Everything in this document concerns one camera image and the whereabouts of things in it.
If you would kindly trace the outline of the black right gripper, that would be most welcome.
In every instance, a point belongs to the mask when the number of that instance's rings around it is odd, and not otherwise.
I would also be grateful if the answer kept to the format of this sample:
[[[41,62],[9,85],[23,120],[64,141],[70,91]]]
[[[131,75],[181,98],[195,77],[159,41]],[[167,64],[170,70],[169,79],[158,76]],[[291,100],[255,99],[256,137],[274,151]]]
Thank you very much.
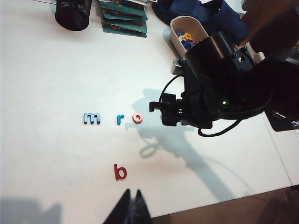
[[[204,106],[201,89],[184,91],[181,98],[165,92],[175,79],[177,77],[173,77],[164,86],[157,102],[149,102],[149,111],[159,110],[164,126],[177,126],[177,123],[181,123],[198,129],[211,129],[215,119]]]

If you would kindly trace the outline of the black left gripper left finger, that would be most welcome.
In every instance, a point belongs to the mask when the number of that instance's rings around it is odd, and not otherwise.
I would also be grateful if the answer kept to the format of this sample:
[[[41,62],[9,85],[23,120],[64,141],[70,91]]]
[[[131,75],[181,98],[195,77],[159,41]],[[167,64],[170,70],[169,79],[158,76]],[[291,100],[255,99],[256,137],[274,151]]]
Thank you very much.
[[[104,224],[133,224],[133,198],[127,189],[112,209]]]

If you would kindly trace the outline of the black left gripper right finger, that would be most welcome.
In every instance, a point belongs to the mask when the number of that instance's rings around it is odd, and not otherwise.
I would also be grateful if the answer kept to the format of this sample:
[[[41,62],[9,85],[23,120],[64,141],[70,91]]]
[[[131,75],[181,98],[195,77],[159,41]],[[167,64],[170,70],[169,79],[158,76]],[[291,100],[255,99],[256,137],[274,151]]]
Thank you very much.
[[[138,189],[133,202],[132,211],[132,223],[133,224],[151,224],[151,216],[143,198],[141,191]]]

